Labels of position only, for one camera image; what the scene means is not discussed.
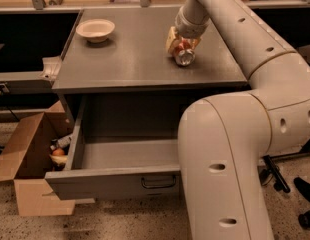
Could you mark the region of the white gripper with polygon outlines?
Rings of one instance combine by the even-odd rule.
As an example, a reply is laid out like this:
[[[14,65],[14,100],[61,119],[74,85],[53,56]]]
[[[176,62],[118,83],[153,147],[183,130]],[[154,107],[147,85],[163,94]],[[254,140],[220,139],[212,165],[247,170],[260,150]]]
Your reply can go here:
[[[190,46],[195,50],[209,25],[209,14],[203,7],[188,9],[182,6],[175,18],[175,27],[169,29],[165,49],[174,55],[180,43],[180,36],[190,39]]]

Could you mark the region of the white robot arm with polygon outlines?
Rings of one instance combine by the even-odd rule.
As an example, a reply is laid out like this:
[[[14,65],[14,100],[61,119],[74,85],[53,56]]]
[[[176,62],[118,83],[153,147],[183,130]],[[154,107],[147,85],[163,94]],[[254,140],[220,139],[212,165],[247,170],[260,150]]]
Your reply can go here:
[[[183,38],[213,24],[250,88],[203,98],[183,113],[178,155],[193,240],[273,240],[257,166],[310,139],[310,67],[241,0],[186,0]]]

